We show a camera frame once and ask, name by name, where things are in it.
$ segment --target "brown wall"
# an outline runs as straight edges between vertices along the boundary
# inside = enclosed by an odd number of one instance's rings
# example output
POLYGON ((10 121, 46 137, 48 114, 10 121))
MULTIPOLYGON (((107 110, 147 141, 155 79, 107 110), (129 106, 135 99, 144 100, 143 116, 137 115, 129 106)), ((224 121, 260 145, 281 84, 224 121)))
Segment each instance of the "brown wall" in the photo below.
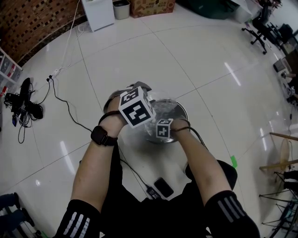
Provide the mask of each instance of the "brown wall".
MULTIPOLYGON (((2 49, 16 62, 72 22, 77 0, 0 0, 2 49)), ((79 3, 76 18, 85 15, 79 3)))

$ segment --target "floor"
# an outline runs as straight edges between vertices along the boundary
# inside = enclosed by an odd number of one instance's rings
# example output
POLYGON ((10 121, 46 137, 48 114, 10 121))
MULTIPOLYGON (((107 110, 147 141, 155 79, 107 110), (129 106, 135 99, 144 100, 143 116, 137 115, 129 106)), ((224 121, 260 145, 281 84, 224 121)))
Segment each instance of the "floor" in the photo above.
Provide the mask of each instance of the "floor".
MULTIPOLYGON (((229 164, 231 156, 237 159, 234 192, 264 237, 271 228, 261 223, 280 214, 274 203, 258 197, 275 189, 270 173, 258 167, 278 160, 280 140, 268 133, 288 133, 291 107, 272 67, 281 52, 272 47, 263 55, 241 27, 232 20, 203 18, 179 5, 173 13, 116 21, 95 33, 80 35, 76 27, 64 62, 70 67, 58 75, 55 86, 58 95, 71 102, 71 113, 88 128, 97 125, 113 91, 136 81, 177 99, 215 158, 229 164)), ((61 66, 68 34, 24 65, 36 89, 33 102, 42 101, 47 76, 61 66)), ((53 236, 90 133, 71 121, 53 89, 43 107, 44 118, 26 130, 23 144, 17 141, 19 128, 11 123, 11 112, 4 109, 0 193, 18 192, 37 228, 53 236)), ((148 184, 163 177, 174 190, 168 199, 180 194, 189 182, 181 146, 153 145, 134 133, 128 127, 121 132, 121 156, 148 184)), ((123 172, 124 186, 138 200, 146 198, 136 175, 126 165, 123 172)))

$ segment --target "cube with fiducial marker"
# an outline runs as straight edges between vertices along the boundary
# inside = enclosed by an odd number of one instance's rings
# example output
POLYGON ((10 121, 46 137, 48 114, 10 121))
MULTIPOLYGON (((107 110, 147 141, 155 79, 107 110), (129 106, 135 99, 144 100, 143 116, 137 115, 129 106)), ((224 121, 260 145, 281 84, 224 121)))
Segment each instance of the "cube with fiducial marker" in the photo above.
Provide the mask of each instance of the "cube with fiducial marker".
POLYGON ((170 127, 171 123, 173 122, 173 119, 161 119, 156 124, 156 137, 157 138, 170 138, 170 127))
POLYGON ((140 86, 120 94, 118 109, 131 128, 151 121, 156 116, 153 106, 140 86))

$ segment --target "black sleeve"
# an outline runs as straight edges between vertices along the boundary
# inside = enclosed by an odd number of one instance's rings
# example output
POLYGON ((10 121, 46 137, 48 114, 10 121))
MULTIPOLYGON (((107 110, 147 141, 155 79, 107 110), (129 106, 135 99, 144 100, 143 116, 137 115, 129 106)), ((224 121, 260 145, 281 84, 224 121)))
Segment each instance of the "black sleeve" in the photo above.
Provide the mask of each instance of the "black sleeve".
POLYGON ((99 237, 99 228, 99 211, 86 202, 71 200, 55 238, 99 237))
POLYGON ((204 208, 207 226, 213 238, 259 238, 257 225, 243 210, 232 191, 223 191, 209 199, 204 208))

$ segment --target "watch face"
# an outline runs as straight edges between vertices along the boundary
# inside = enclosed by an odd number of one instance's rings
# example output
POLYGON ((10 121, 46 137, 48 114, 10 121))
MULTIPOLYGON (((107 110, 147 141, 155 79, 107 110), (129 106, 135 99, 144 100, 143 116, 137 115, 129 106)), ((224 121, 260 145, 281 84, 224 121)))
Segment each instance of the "watch face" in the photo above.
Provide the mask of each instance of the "watch face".
POLYGON ((105 137, 107 132, 101 127, 96 126, 91 133, 91 139, 98 145, 101 145, 102 139, 105 137))

